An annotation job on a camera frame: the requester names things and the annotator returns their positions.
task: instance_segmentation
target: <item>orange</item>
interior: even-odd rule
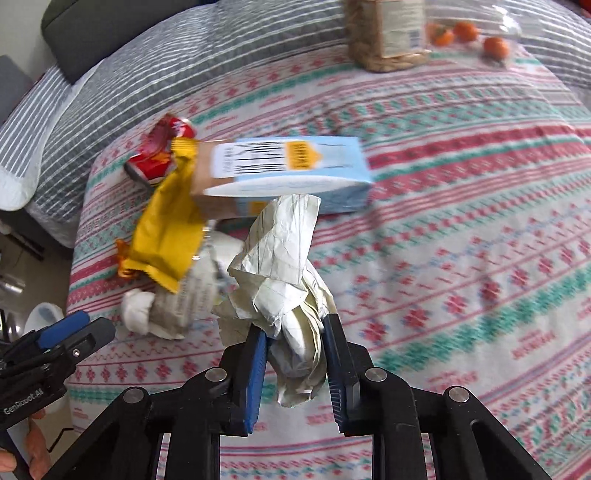
[[[461,21],[453,27],[456,38],[461,42],[475,41],[478,38],[478,29],[472,22]]]
[[[445,47],[453,42],[453,32],[444,25],[427,24],[427,36],[436,47]]]
[[[505,60],[511,53],[509,44],[501,37],[488,37],[482,47],[484,53],[495,60]]]

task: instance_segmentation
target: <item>crumpled paper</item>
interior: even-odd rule
[[[322,318],[336,307],[307,259],[319,206],[320,199],[307,194],[270,202],[228,268],[238,289],[212,310],[225,346],[243,342],[251,323],[275,339],[268,359],[284,407],[313,398],[326,377]]]

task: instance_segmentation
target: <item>clear plastic bag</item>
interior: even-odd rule
[[[427,40],[434,59],[451,59],[467,66],[508,68],[518,51],[523,25],[529,19],[509,14],[502,2],[479,5],[452,0],[426,6]]]

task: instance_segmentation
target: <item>blue gripper pad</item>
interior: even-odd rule
[[[37,346],[41,350],[49,350],[62,342],[70,335],[83,329],[90,323],[90,317],[82,310],[68,315],[66,318],[55,322],[55,324],[41,330],[37,340]]]
[[[342,381],[340,372],[339,356],[336,348],[335,333],[330,324],[328,316],[322,319],[324,332],[322,333],[322,342],[324,346],[324,355],[326,356],[326,371],[329,380],[330,400],[333,406],[333,415],[335,422],[342,432],[343,426],[347,422],[346,408],[346,388]]]
[[[262,383],[265,379],[267,367],[267,336],[265,332],[257,329],[255,349],[252,354],[251,371],[246,386],[246,409],[244,415],[244,428],[247,433],[252,433],[258,420],[261,406]]]

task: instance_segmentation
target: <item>finger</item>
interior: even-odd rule
[[[29,473],[33,480],[41,480],[45,476],[45,474],[51,468],[51,459],[49,457],[49,453],[46,454],[42,458],[33,458],[31,460],[31,466],[29,468]]]
[[[42,408],[37,413],[34,413],[33,415],[31,415],[31,418],[35,419],[35,420],[41,420],[44,416],[45,416],[45,409]]]
[[[39,426],[34,422],[30,422],[30,431],[25,438],[25,448],[29,455],[33,458],[42,458],[47,454],[47,445],[45,443],[45,437],[41,432]]]
[[[5,451],[0,452],[0,472],[12,472],[17,467],[14,455]]]

